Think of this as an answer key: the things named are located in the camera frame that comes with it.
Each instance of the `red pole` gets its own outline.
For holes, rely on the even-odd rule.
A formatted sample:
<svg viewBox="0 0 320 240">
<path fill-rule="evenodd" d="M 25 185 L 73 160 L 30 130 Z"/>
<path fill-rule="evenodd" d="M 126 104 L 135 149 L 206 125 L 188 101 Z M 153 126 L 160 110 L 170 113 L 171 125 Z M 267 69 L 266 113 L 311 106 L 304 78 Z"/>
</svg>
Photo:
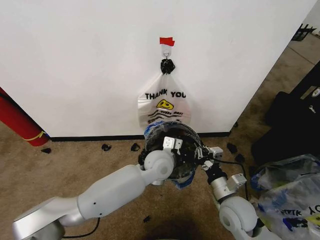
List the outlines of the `red pole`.
<svg viewBox="0 0 320 240">
<path fill-rule="evenodd" d="M 1 87 L 0 120 L 32 146 L 41 146 L 49 141 L 45 132 L 11 101 L 9 95 Z"/>
</svg>

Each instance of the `smiley face logo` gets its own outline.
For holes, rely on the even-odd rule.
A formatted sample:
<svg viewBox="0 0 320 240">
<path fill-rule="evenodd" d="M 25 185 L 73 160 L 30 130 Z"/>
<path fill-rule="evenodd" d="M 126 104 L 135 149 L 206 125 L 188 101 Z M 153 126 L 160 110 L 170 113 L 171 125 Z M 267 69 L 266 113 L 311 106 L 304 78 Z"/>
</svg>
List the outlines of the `smiley face logo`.
<svg viewBox="0 0 320 240">
<path fill-rule="evenodd" d="M 156 106 L 158 109 L 167 109 L 167 110 L 172 110 L 174 109 L 175 106 L 173 106 L 170 102 L 162 99 L 158 105 Z"/>
</svg>

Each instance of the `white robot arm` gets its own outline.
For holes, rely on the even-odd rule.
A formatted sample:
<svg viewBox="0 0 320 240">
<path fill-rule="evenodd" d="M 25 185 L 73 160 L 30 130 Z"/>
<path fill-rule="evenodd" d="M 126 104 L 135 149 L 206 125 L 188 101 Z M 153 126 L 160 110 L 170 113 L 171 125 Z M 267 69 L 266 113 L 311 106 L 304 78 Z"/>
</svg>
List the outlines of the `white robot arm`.
<svg viewBox="0 0 320 240">
<path fill-rule="evenodd" d="M 96 181 L 84 193 L 73 198 L 51 198 L 30 209 L 13 222 L 16 240 L 61 240 L 64 227 L 76 226 L 91 218 L 104 217 L 140 196 L 147 185 L 167 179 L 175 168 L 175 154 L 181 139 L 165 137 L 163 150 L 150 152 L 144 165 L 127 165 Z M 206 148 L 214 158 L 221 156 L 219 147 Z M 257 214 L 245 199 L 232 196 L 245 183 L 242 174 L 227 175 L 212 161 L 202 165 L 213 188 L 219 218 L 236 240 L 280 240 L 265 226 L 257 228 Z"/>
</svg>

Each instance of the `crumpled plastic bag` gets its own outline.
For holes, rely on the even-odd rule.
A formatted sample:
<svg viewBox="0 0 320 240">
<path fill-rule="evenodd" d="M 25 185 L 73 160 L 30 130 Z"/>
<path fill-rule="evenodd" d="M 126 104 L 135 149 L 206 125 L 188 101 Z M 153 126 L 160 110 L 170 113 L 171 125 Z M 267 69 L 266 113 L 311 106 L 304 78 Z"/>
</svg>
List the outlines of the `crumpled plastic bag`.
<svg viewBox="0 0 320 240">
<path fill-rule="evenodd" d="M 309 154 L 273 162 L 253 176 L 257 215 L 283 240 L 320 239 L 320 161 Z"/>
</svg>

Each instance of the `beige carpet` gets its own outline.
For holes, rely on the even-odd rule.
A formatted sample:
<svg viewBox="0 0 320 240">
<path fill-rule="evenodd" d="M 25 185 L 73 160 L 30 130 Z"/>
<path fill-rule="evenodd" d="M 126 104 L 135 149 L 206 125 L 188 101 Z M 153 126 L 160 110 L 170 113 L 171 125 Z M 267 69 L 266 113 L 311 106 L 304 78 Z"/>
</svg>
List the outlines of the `beige carpet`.
<svg viewBox="0 0 320 240">
<path fill-rule="evenodd" d="M 313 38 L 310 36 L 295 45 L 299 50 L 308 48 L 310 41 L 315 40 Z M 317 44 L 320 53 L 320 40 Z M 233 143 L 245 157 L 245 166 L 252 166 L 251 144 L 269 129 L 264 124 L 264 114 L 273 98 L 279 91 L 290 92 L 312 67 L 312 62 L 287 47 L 239 118 L 239 126 L 232 129 L 230 137 L 203 138 L 203 142 L 221 147 L 225 161 L 235 158 L 226 148 L 228 142 Z M 102 151 L 103 143 L 112 145 L 111 150 Z M 139 152 L 130 150 L 133 143 L 144 145 L 143 140 L 123 140 L 49 142 L 42 147 L 32 147 L 0 123 L 0 239 L 13 239 L 13 219 L 42 201 L 52 196 L 79 195 L 98 179 L 125 165 L 137 164 Z M 42 153 L 41 149 L 45 147 L 50 147 L 52 152 Z M 229 175 L 241 171 L 230 165 L 224 165 L 223 169 Z M 147 216 L 151 219 L 144 223 Z M 96 220 L 90 220 L 79 227 L 69 228 L 66 234 L 87 233 L 95 224 Z M 104 217 L 99 229 L 85 239 L 159 238 L 233 239 L 219 222 L 206 174 L 201 169 L 197 170 L 193 183 L 183 190 L 176 189 L 171 182 L 160 187 L 148 186 L 142 196 Z"/>
</svg>

